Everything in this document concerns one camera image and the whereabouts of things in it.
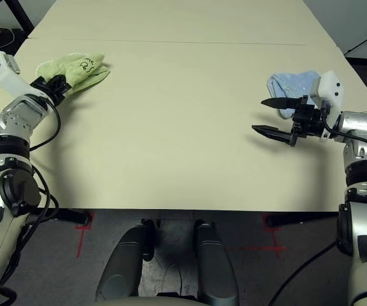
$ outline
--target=white table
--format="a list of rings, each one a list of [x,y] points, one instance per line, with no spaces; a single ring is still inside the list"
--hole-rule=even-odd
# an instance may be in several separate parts
[[[260,105],[274,72],[333,69],[343,108],[367,111],[367,88],[336,47],[27,40],[22,76],[71,52],[103,52],[111,73],[59,107],[63,129],[31,154],[62,207],[336,211],[340,143],[269,140],[251,124],[289,131]],[[11,97],[0,89],[0,110]],[[54,116],[35,130],[48,138]]]
[[[335,46],[302,0],[57,0],[29,37]]]

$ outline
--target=white wall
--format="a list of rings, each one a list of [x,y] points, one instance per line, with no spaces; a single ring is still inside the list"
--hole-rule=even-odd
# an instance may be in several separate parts
[[[342,52],[367,38],[367,0],[304,0]],[[367,43],[351,57],[367,58]]]
[[[26,15],[31,19],[34,26],[42,20],[55,1],[56,0],[19,0]],[[19,23],[7,7],[5,1],[0,2],[0,27],[20,28]]]

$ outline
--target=black cable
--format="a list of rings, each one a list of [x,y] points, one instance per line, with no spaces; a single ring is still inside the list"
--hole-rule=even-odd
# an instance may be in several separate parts
[[[350,138],[350,139],[354,139],[354,140],[358,140],[360,142],[367,143],[367,139],[366,138],[359,137],[359,136],[354,136],[354,135],[350,135],[350,134],[347,134],[347,133],[342,133],[342,132],[336,131],[334,129],[331,129],[328,126],[328,123],[326,123],[326,109],[325,108],[321,108],[321,120],[322,120],[322,123],[324,124],[325,129],[328,132],[330,132],[331,134],[339,135],[339,136],[342,136],[342,137],[347,137],[347,138]]]
[[[36,229],[38,228],[39,224],[42,223],[42,221],[44,220],[46,213],[49,209],[49,204],[50,204],[50,199],[51,199],[51,195],[50,195],[50,190],[48,187],[48,184],[46,183],[45,179],[43,178],[42,174],[40,173],[40,171],[32,165],[32,169],[33,171],[35,171],[35,173],[37,174],[37,176],[39,177],[39,179],[41,180],[41,183],[43,185],[43,187],[45,188],[45,194],[46,194],[46,202],[45,202],[45,206],[43,207],[41,213],[39,214],[39,216],[36,218],[36,220],[32,223],[29,223],[29,225],[31,225],[30,230],[24,235],[22,241],[21,241],[21,246],[23,249],[25,244],[28,243],[29,239],[31,239],[32,235],[34,234],[34,232],[36,231]]]
[[[37,174],[37,176],[41,180],[43,187],[45,188],[44,190],[44,192],[46,192],[45,193],[46,194],[45,206],[43,207],[41,213],[39,214],[38,218],[36,218],[34,222],[25,224],[25,226],[21,229],[21,232],[19,233],[19,236],[17,239],[15,250],[1,278],[0,286],[3,286],[6,283],[6,281],[12,276],[15,269],[18,267],[19,260],[20,260],[20,253],[22,249],[25,247],[26,243],[28,243],[29,239],[31,239],[32,235],[34,234],[38,226],[43,222],[46,216],[46,212],[48,211],[48,208],[49,208],[51,194],[50,194],[48,184],[46,183],[40,171],[35,166],[32,165],[32,169]]]
[[[51,107],[51,109],[54,111],[55,116],[56,116],[56,120],[57,120],[57,126],[56,126],[56,131],[53,133],[53,135],[51,137],[49,137],[47,140],[45,140],[44,142],[41,142],[39,145],[35,145],[33,147],[31,147],[29,149],[29,151],[34,151],[40,147],[42,147],[43,145],[46,145],[48,142],[51,142],[58,134],[59,131],[61,130],[61,116],[59,115],[59,113],[56,110],[56,107],[52,104],[52,102],[50,102],[49,100],[46,100],[46,103]]]
[[[273,306],[277,298],[280,296],[281,292],[284,290],[284,288],[297,276],[298,273],[300,273],[302,270],[304,270],[310,263],[315,261],[317,258],[321,257],[327,251],[331,250],[334,246],[336,246],[336,242],[333,242],[329,246],[327,246],[325,249],[318,252],[316,255],[312,256],[309,260],[305,261],[291,276],[280,286],[280,288],[277,290],[273,298],[271,299],[268,306]]]
[[[42,188],[39,188],[39,192],[41,192],[41,193],[43,193],[43,194],[46,194],[46,191],[45,191],[44,189],[42,189]],[[52,194],[50,194],[50,200],[54,203],[54,205],[55,205],[55,209],[54,209],[54,211],[53,211],[50,215],[45,216],[45,217],[43,218],[42,222],[46,222],[46,221],[51,220],[51,219],[52,219],[52,218],[54,218],[54,217],[57,215],[57,213],[59,212],[59,201],[57,201],[57,199],[56,199]]]
[[[179,278],[181,280],[181,286],[179,288],[179,295],[181,296],[182,295],[182,274],[181,274],[181,269],[178,265],[176,265],[176,267],[178,268],[178,273],[179,273]]]
[[[362,41],[361,43],[359,43],[359,44],[357,44],[356,46],[354,46],[352,49],[347,50],[347,51],[344,53],[344,55],[347,55],[348,53],[352,52],[352,51],[353,51],[353,50],[355,50],[357,47],[359,47],[359,46],[363,45],[363,44],[364,44],[364,43],[366,43],[366,42],[367,42],[367,38],[366,38],[364,41]]]
[[[0,286],[0,295],[8,298],[5,302],[1,303],[0,306],[10,306],[15,303],[17,300],[17,293],[7,287]]]

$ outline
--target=light blue towel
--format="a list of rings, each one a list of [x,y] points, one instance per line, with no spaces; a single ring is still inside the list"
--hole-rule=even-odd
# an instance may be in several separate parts
[[[315,71],[302,73],[274,73],[267,82],[267,88],[272,98],[288,97],[300,98],[305,94],[310,94],[312,82],[319,78]],[[315,104],[308,98],[308,104]],[[283,118],[291,118],[295,110],[288,108],[280,110]]]

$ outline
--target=floor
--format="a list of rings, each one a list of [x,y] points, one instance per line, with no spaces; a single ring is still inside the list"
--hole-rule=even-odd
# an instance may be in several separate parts
[[[142,217],[162,219],[155,257],[144,263],[142,296],[179,292],[177,266],[183,295],[196,296],[191,239],[198,218],[216,222],[234,266],[240,305],[267,305],[281,283],[336,236],[336,218],[269,229],[257,212],[97,210],[85,229],[59,221],[41,225],[7,283],[18,293],[15,305],[91,305],[113,248]],[[276,306],[346,305],[349,266],[349,257],[329,251],[295,278]]]

